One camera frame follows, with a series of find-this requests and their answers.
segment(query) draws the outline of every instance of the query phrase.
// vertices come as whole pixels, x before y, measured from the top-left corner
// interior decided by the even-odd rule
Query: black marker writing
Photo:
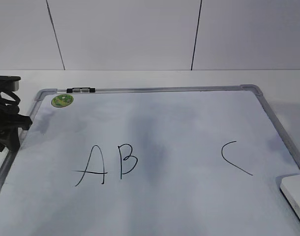
[[[121,151],[120,151],[120,148],[122,146],[129,146],[130,147],[130,154],[128,156],[124,157],[124,159],[122,158]],[[129,172],[131,172],[136,167],[137,162],[138,162],[138,158],[132,155],[132,146],[130,144],[123,144],[121,146],[118,146],[118,148],[119,148],[119,152],[120,152],[120,179],[122,179],[122,175],[128,174]],[[133,157],[133,158],[136,159],[135,165],[129,171],[127,171],[126,173],[123,173],[122,172],[122,161],[127,161],[130,157]]]
[[[224,157],[224,155],[223,155],[223,148],[224,148],[225,146],[227,146],[228,144],[235,143],[235,142],[236,142],[236,141],[232,141],[232,142],[229,142],[229,143],[223,145],[223,147],[222,147],[222,149],[221,149],[221,155],[222,155],[222,157],[223,157],[223,159],[224,159],[225,161],[227,161],[227,162],[230,163],[231,165],[235,166],[236,168],[240,169],[241,171],[244,171],[245,173],[247,173],[247,174],[249,174],[250,176],[252,176],[251,173],[249,173],[249,172],[243,170],[241,167],[238,167],[237,165],[235,165],[235,164],[233,164],[232,162],[230,162],[230,161],[228,161],[227,159],[225,159],[225,157]]]
[[[91,159],[91,156],[92,156],[92,152],[93,152],[93,150],[94,150],[95,147],[99,148],[100,153],[101,153],[102,163],[103,163],[103,173],[87,171],[88,166],[89,166],[89,163],[90,163],[90,159]],[[82,176],[81,176],[81,179],[80,179],[79,182],[76,184],[76,187],[81,183],[81,181],[83,180],[83,178],[84,178],[84,176],[85,176],[86,173],[96,174],[96,175],[103,175],[103,181],[102,181],[102,184],[104,184],[105,174],[107,174],[107,172],[105,172],[105,168],[104,168],[104,159],[103,159],[102,150],[101,150],[101,148],[100,148],[98,145],[94,145],[94,146],[92,147],[91,152],[90,152],[90,156],[89,156],[89,159],[88,159],[88,162],[87,162],[87,166],[86,166],[85,170],[84,170],[84,171],[76,171],[76,172],[82,172],[82,173],[83,173]]]

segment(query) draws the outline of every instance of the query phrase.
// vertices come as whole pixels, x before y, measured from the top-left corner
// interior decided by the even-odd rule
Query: whiteboard surface
[[[252,92],[73,96],[45,97],[0,192],[0,235],[300,235],[277,184],[300,171]],[[225,158],[253,176],[222,158],[232,141]],[[121,180],[123,144],[138,163]],[[105,182],[75,186],[94,145]],[[98,148],[87,171],[103,171]]]

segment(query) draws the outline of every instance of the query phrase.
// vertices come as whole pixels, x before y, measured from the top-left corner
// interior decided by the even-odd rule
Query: black clamp
[[[18,128],[28,130],[30,117],[19,115],[20,98],[13,93],[18,90],[19,76],[0,76],[0,151],[7,147],[16,152],[20,147]],[[2,98],[4,93],[13,100]]]

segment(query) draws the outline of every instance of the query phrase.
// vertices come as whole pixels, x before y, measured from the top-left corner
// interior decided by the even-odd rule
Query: white table
[[[153,88],[256,84],[300,150],[300,70],[240,71],[0,71],[21,76],[20,113],[26,115],[41,89],[72,87]],[[0,153],[0,165],[6,151]]]

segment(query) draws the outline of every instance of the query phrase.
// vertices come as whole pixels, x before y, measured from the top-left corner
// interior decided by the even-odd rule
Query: whiteboard frame
[[[214,86],[214,87],[178,87],[178,88],[115,88],[115,89],[93,89],[94,92],[90,92],[90,89],[81,89],[81,88],[69,88],[69,89],[42,89],[40,90],[35,99],[34,103],[28,112],[29,116],[32,120],[34,120],[39,107],[43,99],[47,95],[51,94],[79,94],[79,93],[132,93],[132,92],[180,92],[180,91],[252,91],[254,95],[257,97],[258,101],[262,105],[264,111],[266,112],[267,116],[271,120],[272,124],[274,125],[276,131],[278,132],[280,138],[284,142],[285,146],[289,150],[291,156],[293,157],[294,161],[298,165],[300,169],[300,152],[296,145],[291,140],[290,136],[282,126],[281,122],[279,121],[276,114],[271,109],[270,105],[268,104],[267,100],[265,99],[262,91],[256,85],[239,85],[239,86]],[[19,139],[20,142],[24,140],[28,131],[21,131]],[[11,165],[16,157],[18,152],[8,152],[6,155],[5,160],[3,161],[0,167],[0,191],[4,184],[4,181],[10,171]]]

